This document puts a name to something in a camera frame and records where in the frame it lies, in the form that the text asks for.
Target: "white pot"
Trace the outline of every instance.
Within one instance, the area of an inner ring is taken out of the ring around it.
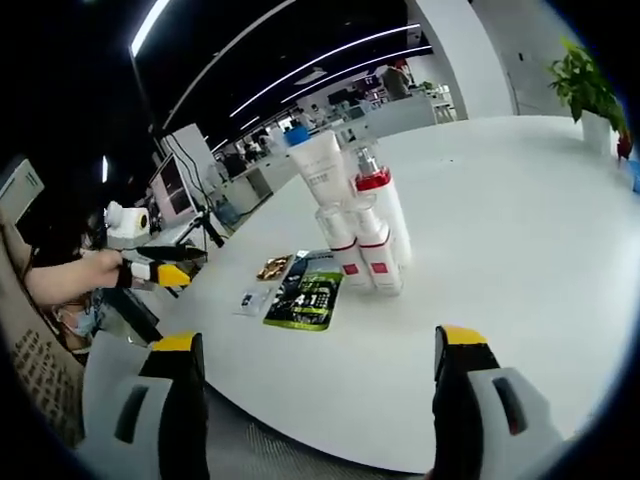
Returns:
[[[582,111],[582,135],[587,147],[600,156],[611,156],[611,124],[586,110]]]

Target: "green packet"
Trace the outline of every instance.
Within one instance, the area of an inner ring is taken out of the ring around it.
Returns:
[[[264,323],[313,332],[326,330],[341,281],[342,273],[331,251],[298,252]]]

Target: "white round table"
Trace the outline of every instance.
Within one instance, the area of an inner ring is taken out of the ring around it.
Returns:
[[[638,310],[640,197],[571,119],[508,117],[384,138],[414,262],[398,298],[340,291],[322,333],[234,315],[273,256],[325,248],[296,177],[256,212],[160,322],[202,332],[206,378],[321,451],[406,472],[433,465],[434,329],[473,328],[502,366],[584,428],[615,380]]]

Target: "potted plant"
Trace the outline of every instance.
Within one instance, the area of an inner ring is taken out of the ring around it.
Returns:
[[[582,119],[587,145],[601,155],[610,155],[611,129],[625,139],[631,138],[622,107],[589,52],[568,41],[563,43],[567,55],[549,67],[555,78],[549,86],[556,91],[562,105],[569,105],[573,120]]]

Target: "green leaves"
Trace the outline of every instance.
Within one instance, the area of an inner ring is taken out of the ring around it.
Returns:
[[[554,81],[549,84],[556,91],[562,105],[569,105],[571,116],[577,122],[582,111],[600,115],[609,120],[616,131],[627,130],[622,108],[613,88],[600,73],[593,58],[584,48],[563,40],[567,55],[549,66]]]

